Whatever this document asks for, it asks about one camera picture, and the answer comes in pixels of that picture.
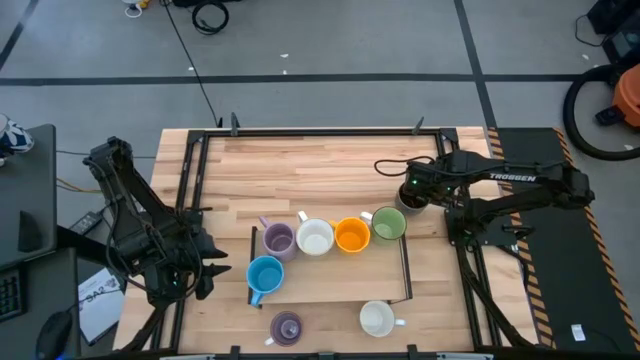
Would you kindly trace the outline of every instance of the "orange object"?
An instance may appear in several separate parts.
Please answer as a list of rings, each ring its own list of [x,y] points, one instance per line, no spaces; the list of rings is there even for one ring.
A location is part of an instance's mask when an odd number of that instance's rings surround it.
[[[613,105],[624,113],[624,121],[640,128],[640,64],[625,71],[613,95]]]
[[[336,244],[347,253],[359,253],[369,245],[369,225],[358,218],[344,218],[339,223],[329,221],[335,229]]]

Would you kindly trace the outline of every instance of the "cup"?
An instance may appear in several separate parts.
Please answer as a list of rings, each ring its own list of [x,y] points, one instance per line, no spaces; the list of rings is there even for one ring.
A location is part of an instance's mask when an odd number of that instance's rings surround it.
[[[291,226],[285,223],[270,223],[264,216],[260,216],[260,222],[265,227],[262,234],[262,245],[267,253],[282,262],[293,260],[296,257],[298,246],[295,240],[296,234]]]
[[[22,126],[11,121],[9,117],[0,114],[0,166],[5,158],[24,153],[33,147],[33,138]]]
[[[380,245],[395,244],[407,231],[407,219],[400,210],[391,206],[381,207],[373,215],[360,213],[360,219],[371,226],[373,241]]]
[[[271,337],[264,341],[265,345],[291,346],[302,336],[302,320],[295,313],[284,311],[271,320],[269,331]]]
[[[339,223],[329,221],[335,228],[336,244],[349,254],[359,253],[369,245],[369,226],[358,218],[344,218]]]
[[[407,216],[418,215],[424,211],[424,209],[429,205],[427,201],[420,201],[410,196],[407,196],[402,192],[402,186],[398,189],[396,193],[395,204],[403,214]]]
[[[309,219],[304,211],[298,212],[300,227],[296,232],[296,243],[302,252],[311,256],[326,254],[334,243],[331,224],[322,219]]]
[[[367,334],[385,337],[394,326],[405,326],[406,321],[396,319],[389,304],[382,301],[369,301],[360,310],[360,326]]]
[[[282,286],[284,267],[273,256],[259,256],[249,264],[247,269],[247,283],[253,296],[251,305],[258,307],[262,298],[275,292]]]

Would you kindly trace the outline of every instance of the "green mug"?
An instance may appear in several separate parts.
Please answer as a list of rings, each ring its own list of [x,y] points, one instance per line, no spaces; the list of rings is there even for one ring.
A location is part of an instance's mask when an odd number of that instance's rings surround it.
[[[362,212],[360,219],[369,224],[373,242],[380,245],[395,244],[407,231],[407,219],[391,206],[381,207],[373,215]]]

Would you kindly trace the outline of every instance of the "black platform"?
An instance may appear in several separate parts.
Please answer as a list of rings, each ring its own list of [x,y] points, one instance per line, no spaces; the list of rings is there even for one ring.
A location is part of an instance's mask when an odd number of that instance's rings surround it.
[[[494,156],[510,161],[572,162],[562,133],[552,128],[490,128]],[[528,184],[502,186],[519,192]],[[544,208],[512,217],[536,231],[519,242],[532,271],[527,292],[541,343],[563,350],[636,352],[640,337],[589,207]],[[585,340],[574,340],[581,324]]]

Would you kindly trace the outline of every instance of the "purple cup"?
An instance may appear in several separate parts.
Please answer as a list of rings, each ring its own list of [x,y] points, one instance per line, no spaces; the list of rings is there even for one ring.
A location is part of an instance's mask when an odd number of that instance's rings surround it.
[[[285,223],[270,223],[264,216],[260,216],[260,222],[265,227],[262,245],[267,253],[282,262],[293,260],[296,257],[298,245],[296,233],[291,226]]]
[[[264,342],[265,345],[294,345],[302,336],[302,320],[290,311],[281,312],[271,321],[269,333],[271,337]]]

